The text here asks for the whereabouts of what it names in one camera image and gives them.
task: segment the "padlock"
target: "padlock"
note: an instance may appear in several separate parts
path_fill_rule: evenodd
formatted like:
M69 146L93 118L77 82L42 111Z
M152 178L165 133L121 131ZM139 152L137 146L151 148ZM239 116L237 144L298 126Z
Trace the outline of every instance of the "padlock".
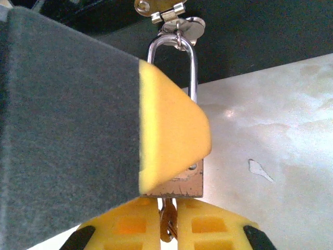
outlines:
M198 61L197 55L193 48L192 43L186 38L182 37L180 33L176 34L163 34L155 38L149 45L147 62L154 63L156 50L160 45L174 43L178 46L179 50L185 50L190 57L190 84L188 88L188 95L197 102L198 90ZM179 174L172 180L159 185L157 188L147 193L147 196L153 197L202 197L203 195L203 160L197 162L189 169Z

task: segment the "gray fabric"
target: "gray fabric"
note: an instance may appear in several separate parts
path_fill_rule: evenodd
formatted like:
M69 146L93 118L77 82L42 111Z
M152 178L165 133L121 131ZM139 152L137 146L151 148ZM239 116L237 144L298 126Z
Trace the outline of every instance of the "gray fabric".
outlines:
M138 59L23 8L8 16L0 249L139 195Z

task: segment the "metal ring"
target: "metal ring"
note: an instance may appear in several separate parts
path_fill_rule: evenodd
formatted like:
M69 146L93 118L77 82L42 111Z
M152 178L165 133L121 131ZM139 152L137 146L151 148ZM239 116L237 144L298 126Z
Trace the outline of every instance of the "metal ring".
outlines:
M182 42L182 48L185 49L190 57L190 84L188 87L188 95L194 101L197 102L197 90L198 90L198 59L197 54L191 44L191 42L180 36ZM157 48L167 42L177 42L176 34L165 34L156 37L149 45L147 62L154 64L155 54Z
M178 48L178 50L182 51L183 50L183 46L182 46L183 33L181 30L177 30L176 35L177 35L177 48Z

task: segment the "marble surface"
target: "marble surface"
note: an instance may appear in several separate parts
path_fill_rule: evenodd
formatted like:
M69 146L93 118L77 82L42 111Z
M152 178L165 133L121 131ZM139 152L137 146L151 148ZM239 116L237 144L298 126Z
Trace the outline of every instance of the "marble surface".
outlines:
M201 200L256 221L279 250L331 249L333 54L202 84L198 103L213 137Z

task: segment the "yellow foam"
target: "yellow foam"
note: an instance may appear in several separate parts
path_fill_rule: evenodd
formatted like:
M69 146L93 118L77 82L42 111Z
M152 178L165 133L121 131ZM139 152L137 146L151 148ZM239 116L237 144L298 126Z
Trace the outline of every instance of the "yellow foam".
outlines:
M178 250L252 250L243 231L255 222L198 201L177 199Z
M139 73L144 194L207 156L211 134L202 109L158 68L140 61Z
M94 226L85 250L160 249L157 199L138 198L87 221L78 229Z

